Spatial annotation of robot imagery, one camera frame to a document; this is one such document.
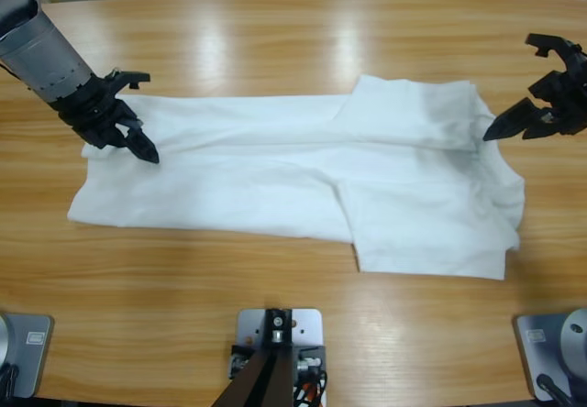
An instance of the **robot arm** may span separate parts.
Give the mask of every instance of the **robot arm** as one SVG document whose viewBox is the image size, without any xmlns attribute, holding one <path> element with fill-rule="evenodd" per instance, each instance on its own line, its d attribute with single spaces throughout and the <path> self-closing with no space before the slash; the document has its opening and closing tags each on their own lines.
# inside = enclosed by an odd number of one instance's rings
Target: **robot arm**
<svg viewBox="0 0 587 407">
<path fill-rule="evenodd" d="M 88 143 L 128 148 L 159 162 L 142 123 L 116 94 L 148 82 L 143 72 L 97 77 L 40 8 L 39 0 L 0 0 L 0 66 L 21 80 Z M 124 135 L 119 127 L 127 127 Z"/>
</svg>

